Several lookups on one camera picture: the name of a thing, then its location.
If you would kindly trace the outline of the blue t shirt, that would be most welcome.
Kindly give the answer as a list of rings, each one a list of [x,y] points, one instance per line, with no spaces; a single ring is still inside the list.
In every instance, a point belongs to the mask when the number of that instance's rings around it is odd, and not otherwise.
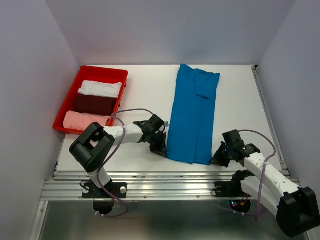
[[[210,165],[219,73],[181,64],[167,136],[167,157]]]

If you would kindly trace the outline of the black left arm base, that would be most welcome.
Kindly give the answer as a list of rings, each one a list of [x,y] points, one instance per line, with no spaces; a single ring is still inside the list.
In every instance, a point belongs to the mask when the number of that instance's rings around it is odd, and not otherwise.
[[[84,199],[111,199],[102,188],[97,187],[92,181],[86,180],[79,183],[82,188],[82,198]],[[119,198],[127,197],[128,184],[126,182],[110,182],[104,187],[110,194]]]

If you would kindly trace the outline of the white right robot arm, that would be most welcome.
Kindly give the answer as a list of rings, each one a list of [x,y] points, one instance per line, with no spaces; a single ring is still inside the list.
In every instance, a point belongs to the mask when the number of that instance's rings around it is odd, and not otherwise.
[[[213,165],[228,167],[234,161],[244,167],[230,181],[217,181],[212,195],[230,198],[233,212],[248,213],[247,200],[257,201],[257,212],[265,207],[275,217],[280,229],[290,238],[320,225],[320,211],[315,192],[300,187],[285,177],[252,143],[245,144],[240,131],[223,133],[224,140],[211,159]]]

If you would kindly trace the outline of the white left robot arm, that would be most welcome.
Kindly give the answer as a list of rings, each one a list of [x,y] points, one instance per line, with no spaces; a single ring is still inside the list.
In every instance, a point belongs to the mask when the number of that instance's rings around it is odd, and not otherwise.
[[[167,126],[168,123],[156,114],[148,120],[123,126],[102,126],[94,122],[71,144],[69,152],[89,175],[95,193],[106,197],[111,193],[112,180],[103,164],[108,156],[112,156],[110,150],[118,149],[122,144],[148,143],[151,153],[166,158]]]

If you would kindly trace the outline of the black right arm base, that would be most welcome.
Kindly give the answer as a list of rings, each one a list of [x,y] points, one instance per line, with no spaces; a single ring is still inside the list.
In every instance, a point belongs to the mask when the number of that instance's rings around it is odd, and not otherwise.
[[[242,198],[249,193],[245,186],[252,186],[259,190],[260,180],[249,170],[238,170],[230,181],[216,181],[211,195],[217,198]]]

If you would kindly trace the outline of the white rolled t shirt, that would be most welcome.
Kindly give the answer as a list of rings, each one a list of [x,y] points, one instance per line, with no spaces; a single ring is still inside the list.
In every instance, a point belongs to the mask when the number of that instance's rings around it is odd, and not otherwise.
[[[92,80],[84,80],[78,93],[85,96],[118,98],[122,83],[103,83]]]

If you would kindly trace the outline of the maroon rolled t shirt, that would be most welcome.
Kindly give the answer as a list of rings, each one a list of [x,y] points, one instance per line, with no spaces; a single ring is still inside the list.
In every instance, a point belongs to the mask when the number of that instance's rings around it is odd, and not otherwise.
[[[99,116],[110,116],[117,98],[79,94],[74,101],[73,111]]]

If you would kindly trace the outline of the pink rolled t shirt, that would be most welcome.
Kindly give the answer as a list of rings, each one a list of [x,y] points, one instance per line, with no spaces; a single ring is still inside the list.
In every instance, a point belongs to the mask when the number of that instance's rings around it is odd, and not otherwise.
[[[110,116],[68,111],[63,120],[63,127],[66,129],[84,131],[94,122],[99,123],[101,126],[106,126],[110,118]]]

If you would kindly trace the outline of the red plastic tray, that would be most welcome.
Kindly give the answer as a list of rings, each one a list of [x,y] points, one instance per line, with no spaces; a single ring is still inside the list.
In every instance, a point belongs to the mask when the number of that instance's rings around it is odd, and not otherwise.
[[[128,74],[128,71],[124,69],[105,68],[87,65],[81,66],[53,123],[53,129],[59,132],[74,135],[80,135],[82,133],[81,130],[63,127],[63,122],[67,112],[74,110],[74,102],[78,96],[78,90],[80,89],[83,81],[85,80],[106,84],[116,84],[121,82],[122,85],[119,91],[119,95],[112,110],[114,113],[117,112],[121,104],[125,87],[127,86]]]

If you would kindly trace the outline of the aluminium frame rail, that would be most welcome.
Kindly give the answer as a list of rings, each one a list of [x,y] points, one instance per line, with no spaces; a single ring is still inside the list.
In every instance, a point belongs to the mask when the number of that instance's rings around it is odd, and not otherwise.
[[[127,201],[213,200],[215,182],[227,182],[232,172],[111,172],[113,182],[127,183]],[[57,172],[42,188],[42,201],[82,201],[79,171]]]

